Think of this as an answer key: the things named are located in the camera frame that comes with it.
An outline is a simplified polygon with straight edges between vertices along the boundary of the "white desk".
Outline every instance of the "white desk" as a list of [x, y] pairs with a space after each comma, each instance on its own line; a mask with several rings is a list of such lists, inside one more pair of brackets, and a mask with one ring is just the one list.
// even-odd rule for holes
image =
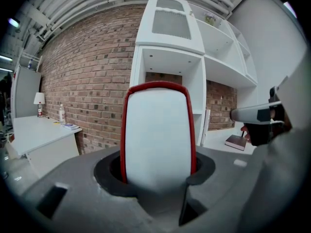
[[12, 146], [18, 155], [26, 154], [34, 172], [41, 178], [67, 159], [78, 156], [74, 134], [55, 119], [27, 116], [14, 118], [15, 139]]
[[214, 149], [214, 150], [231, 152], [231, 153], [253, 154], [253, 151], [256, 148], [256, 146], [253, 146], [250, 143], [246, 143], [244, 151], [225, 145], [225, 141], [232, 134], [236, 134], [235, 129], [208, 131], [206, 138], [205, 138], [204, 147]]

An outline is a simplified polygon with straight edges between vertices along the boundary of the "white wall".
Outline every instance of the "white wall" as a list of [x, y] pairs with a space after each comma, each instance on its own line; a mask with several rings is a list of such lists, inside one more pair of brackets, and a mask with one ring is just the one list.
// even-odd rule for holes
[[293, 73], [307, 44], [293, 21], [273, 0], [244, 0], [228, 21], [241, 31], [254, 60], [258, 86], [257, 91], [251, 92], [258, 93], [258, 104], [267, 103], [270, 88]]

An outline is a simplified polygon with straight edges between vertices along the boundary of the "bottle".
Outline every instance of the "bottle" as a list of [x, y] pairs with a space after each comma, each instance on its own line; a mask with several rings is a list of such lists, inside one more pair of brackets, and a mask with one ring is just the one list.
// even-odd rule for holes
[[33, 59], [30, 59], [30, 61], [28, 62], [28, 69], [31, 68], [32, 64], [33, 64]]
[[42, 117], [42, 104], [41, 104], [41, 102], [39, 102], [39, 105], [38, 105], [38, 117]]
[[65, 109], [64, 106], [61, 104], [59, 108], [59, 122], [61, 125], [66, 124], [65, 122]]

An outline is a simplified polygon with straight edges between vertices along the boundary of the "brick wall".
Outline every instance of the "brick wall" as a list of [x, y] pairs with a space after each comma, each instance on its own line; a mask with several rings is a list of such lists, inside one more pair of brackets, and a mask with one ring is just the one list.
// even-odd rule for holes
[[[146, 73], [146, 82], [150, 81], [170, 81], [182, 84], [182, 76], [164, 73]], [[237, 107], [237, 90], [224, 84], [207, 81], [207, 109], [210, 109], [210, 121], [208, 130], [220, 130], [233, 128], [229, 112]]]
[[144, 5], [113, 8], [92, 15], [62, 32], [44, 48], [41, 92], [44, 113], [83, 131], [80, 153], [120, 144], [123, 98], [129, 88], [135, 39]]
[[177, 84], [183, 84], [183, 76], [156, 72], [146, 72], [145, 82], [151, 81], [170, 81]]
[[210, 109], [208, 130], [233, 128], [229, 112], [237, 108], [237, 90], [224, 84], [207, 81], [207, 109]]

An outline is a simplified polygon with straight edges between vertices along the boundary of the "ceiling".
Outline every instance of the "ceiling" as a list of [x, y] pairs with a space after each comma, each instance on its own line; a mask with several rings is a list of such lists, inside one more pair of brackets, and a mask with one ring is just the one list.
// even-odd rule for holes
[[[0, 67], [14, 70], [22, 48], [36, 55], [47, 40], [55, 37], [73, 23], [93, 13], [111, 7], [148, 0], [27, 0], [15, 15], [18, 28], [8, 24], [8, 30], [0, 43], [0, 55], [12, 62], [1, 60]], [[209, 9], [222, 18], [228, 18], [242, 0], [187, 0]]]

